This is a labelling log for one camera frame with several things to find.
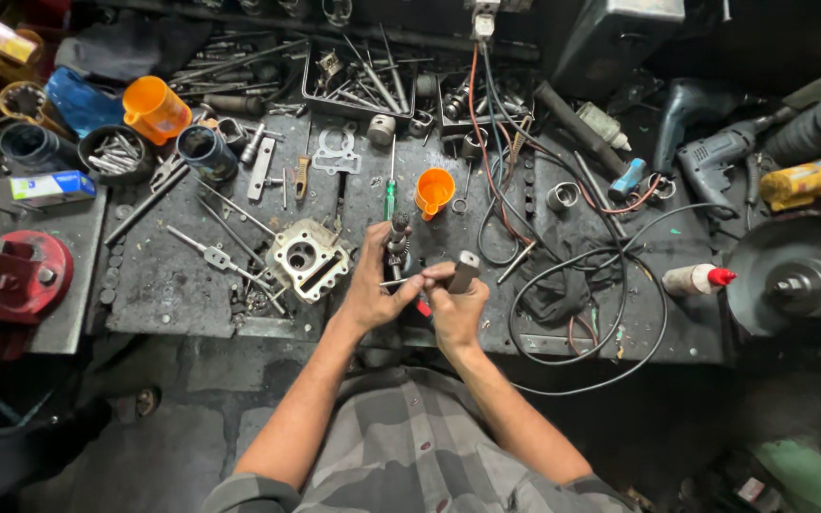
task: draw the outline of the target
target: glue bottle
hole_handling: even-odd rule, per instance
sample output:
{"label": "glue bottle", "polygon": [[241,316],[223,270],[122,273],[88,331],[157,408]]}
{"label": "glue bottle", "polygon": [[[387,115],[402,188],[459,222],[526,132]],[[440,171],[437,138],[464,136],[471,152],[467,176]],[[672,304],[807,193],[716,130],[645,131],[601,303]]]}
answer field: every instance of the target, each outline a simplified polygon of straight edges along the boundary
{"label": "glue bottle", "polygon": [[697,296],[714,294],[736,278],[736,273],[712,264],[671,269],[664,274],[661,283],[670,296]]}

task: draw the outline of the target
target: green screwdriver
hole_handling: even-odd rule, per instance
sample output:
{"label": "green screwdriver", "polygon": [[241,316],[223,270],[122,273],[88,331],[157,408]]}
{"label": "green screwdriver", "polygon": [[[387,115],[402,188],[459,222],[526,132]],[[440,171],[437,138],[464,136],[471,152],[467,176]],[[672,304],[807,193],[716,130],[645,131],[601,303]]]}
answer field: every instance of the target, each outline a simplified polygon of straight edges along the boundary
{"label": "green screwdriver", "polygon": [[395,193],[398,190],[398,183],[395,181],[395,140],[397,136],[391,136],[391,178],[385,184],[385,221],[391,220],[391,215],[395,213]]}

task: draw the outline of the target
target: small box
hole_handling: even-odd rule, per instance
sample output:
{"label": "small box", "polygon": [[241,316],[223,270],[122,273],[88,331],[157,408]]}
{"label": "small box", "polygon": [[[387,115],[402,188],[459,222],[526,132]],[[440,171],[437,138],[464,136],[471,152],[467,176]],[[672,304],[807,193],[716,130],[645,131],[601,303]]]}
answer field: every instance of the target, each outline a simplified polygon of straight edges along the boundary
{"label": "small box", "polygon": [[11,178],[12,197],[30,206],[92,200],[97,196],[94,181],[81,171],[60,171]]}

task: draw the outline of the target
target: power drill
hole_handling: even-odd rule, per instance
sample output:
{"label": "power drill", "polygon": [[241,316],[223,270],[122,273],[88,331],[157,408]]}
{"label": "power drill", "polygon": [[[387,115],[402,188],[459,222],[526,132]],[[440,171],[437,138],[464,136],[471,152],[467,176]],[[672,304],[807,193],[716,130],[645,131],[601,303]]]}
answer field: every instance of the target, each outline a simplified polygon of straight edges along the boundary
{"label": "power drill", "polygon": [[[731,186],[724,172],[753,151],[756,135],[774,123],[788,121],[794,114],[793,109],[784,107],[768,116],[734,123],[712,137],[690,142],[679,150],[677,160],[683,175],[699,199],[704,203],[733,206],[722,193]],[[711,213],[719,219],[736,217],[731,211],[721,208],[713,208]]]}

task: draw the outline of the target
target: yellow bottle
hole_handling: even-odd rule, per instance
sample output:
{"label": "yellow bottle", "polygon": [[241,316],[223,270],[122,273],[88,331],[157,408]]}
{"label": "yellow bottle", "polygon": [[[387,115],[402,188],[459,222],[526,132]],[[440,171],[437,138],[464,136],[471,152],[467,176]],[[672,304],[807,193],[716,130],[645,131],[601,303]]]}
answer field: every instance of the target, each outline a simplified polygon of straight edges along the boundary
{"label": "yellow bottle", "polygon": [[770,172],[762,177],[759,194],[774,211],[813,203],[821,196],[821,161]]}

